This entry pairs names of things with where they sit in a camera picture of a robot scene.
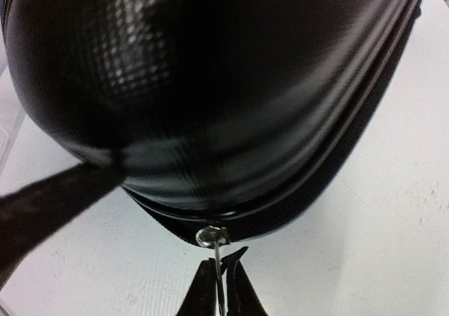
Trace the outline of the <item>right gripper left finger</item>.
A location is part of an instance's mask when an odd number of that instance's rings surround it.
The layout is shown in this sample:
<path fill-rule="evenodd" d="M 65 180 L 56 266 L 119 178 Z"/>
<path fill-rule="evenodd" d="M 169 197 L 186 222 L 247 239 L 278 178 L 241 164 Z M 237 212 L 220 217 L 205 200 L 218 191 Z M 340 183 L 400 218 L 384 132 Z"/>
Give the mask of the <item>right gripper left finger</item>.
<path fill-rule="evenodd" d="M 180 306 L 180 316 L 224 315 L 221 263 L 215 258 L 201 261 Z"/>

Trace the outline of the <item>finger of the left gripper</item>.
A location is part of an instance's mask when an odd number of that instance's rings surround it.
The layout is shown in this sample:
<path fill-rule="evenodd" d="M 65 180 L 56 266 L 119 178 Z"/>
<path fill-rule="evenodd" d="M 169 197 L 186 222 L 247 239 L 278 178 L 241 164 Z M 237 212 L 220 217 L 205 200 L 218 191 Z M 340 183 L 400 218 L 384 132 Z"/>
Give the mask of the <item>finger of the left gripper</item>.
<path fill-rule="evenodd" d="M 1 198 L 1 280 L 23 258 L 126 178 L 123 153 L 109 162 L 85 162 Z"/>

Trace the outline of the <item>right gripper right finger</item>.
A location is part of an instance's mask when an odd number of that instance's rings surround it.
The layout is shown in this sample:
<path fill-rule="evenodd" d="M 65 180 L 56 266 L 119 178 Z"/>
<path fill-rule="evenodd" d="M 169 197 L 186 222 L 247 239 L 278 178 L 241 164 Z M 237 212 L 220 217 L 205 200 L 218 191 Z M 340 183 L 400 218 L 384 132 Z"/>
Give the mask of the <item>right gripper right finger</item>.
<path fill-rule="evenodd" d="M 247 250 L 248 246 L 243 246 L 222 259 L 222 270 L 226 277 L 227 315 L 268 316 L 241 263 Z"/>

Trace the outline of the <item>silver zipper pull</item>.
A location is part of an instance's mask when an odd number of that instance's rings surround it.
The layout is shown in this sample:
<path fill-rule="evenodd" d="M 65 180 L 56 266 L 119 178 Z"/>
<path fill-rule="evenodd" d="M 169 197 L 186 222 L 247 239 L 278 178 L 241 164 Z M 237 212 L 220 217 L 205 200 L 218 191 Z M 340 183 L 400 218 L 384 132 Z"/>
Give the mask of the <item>silver zipper pull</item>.
<path fill-rule="evenodd" d="M 220 247 L 230 244 L 229 231 L 226 227 L 206 226 L 196 234 L 196 242 L 200 247 L 212 249 L 215 257 L 215 271 L 217 277 L 217 300 L 220 315 L 226 315 L 225 293 L 222 281 Z"/>

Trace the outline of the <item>black ribbed hard-shell suitcase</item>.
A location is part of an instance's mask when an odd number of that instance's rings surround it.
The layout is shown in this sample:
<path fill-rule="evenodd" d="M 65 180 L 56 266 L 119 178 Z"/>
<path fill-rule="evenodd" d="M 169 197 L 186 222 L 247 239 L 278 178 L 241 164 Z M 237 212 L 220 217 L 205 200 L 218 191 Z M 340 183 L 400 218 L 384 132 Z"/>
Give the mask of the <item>black ribbed hard-shell suitcase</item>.
<path fill-rule="evenodd" d="M 186 242 L 282 228 L 366 129 L 422 0 L 1 0 L 30 119 Z"/>

